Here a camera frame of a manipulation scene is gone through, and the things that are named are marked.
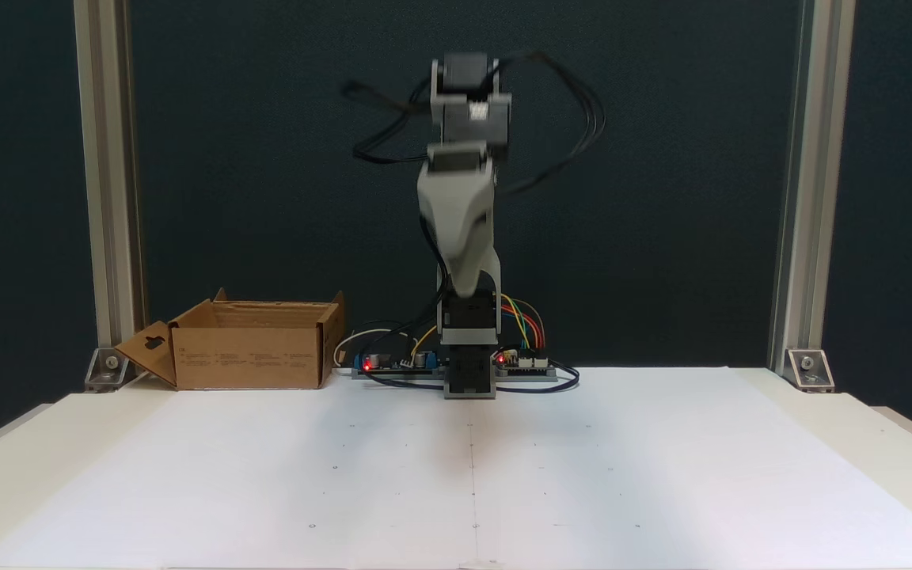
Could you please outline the grey tapered fixed gripper finger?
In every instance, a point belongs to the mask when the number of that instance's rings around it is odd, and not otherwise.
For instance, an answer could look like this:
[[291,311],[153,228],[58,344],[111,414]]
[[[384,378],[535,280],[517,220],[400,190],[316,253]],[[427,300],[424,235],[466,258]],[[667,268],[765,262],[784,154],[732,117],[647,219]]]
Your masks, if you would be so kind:
[[495,188],[482,185],[424,185],[417,188],[421,216],[433,231],[443,267],[460,297],[476,289],[479,274],[502,290],[502,267],[495,249]]

